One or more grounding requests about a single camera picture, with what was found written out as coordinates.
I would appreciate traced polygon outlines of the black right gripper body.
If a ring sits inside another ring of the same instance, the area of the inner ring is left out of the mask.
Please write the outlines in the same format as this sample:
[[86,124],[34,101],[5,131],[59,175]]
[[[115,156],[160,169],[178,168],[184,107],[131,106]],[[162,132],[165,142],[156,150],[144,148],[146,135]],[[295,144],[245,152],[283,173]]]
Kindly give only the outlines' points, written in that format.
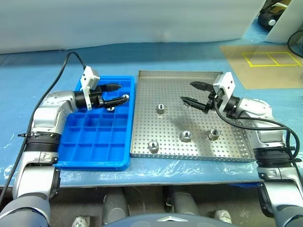
[[214,90],[210,92],[208,96],[208,102],[205,106],[205,112],[215,111],[215,108],[219,108],[222,101],[222,97],[224,95],[224,91],[222,89],[219,89],[218,92],[215,92]]

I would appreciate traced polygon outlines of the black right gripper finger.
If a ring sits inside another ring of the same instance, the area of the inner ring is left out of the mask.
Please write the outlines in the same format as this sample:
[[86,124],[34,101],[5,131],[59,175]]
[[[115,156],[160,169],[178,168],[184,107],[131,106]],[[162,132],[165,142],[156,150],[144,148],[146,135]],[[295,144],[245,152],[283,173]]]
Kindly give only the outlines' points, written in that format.
[[185,97],[185,96],[181,96],[180,98],[188,106],[201,110],[204,113],[207,113],[209,111],[209,108],[206,106],[206,104],[200,103],[194,98]]
[[205,82],[200,82],[200,81],[194,81],[190,83],[191,86],[193,86],[194,88],[198,89],[198,90],[202,90],[202,91],[213,91],[213,85],[212,84],[208,84]]

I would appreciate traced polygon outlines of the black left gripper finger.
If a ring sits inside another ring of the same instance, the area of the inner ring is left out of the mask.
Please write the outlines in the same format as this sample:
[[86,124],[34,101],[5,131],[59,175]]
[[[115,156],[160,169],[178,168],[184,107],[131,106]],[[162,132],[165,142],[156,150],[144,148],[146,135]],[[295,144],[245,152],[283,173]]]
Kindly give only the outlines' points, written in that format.
[[104,84],[101,86],[102,92],[112,92],[120,89],[122,85],[116,83]]
[[100,107],[116,107],[122,105],[129,101],[127,97],[117,97],[110,100],[105,100],[102,96],[100,96]]

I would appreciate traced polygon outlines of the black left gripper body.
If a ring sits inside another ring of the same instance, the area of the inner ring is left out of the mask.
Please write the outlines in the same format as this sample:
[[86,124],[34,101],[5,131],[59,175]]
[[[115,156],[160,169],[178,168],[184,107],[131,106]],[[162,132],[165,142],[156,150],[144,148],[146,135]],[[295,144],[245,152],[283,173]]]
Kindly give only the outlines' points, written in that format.
[[97,85],[95,89],[90,89],[89,99],[92,107],[103,107],[104,99],[102,93],[106,91],[106,85]]

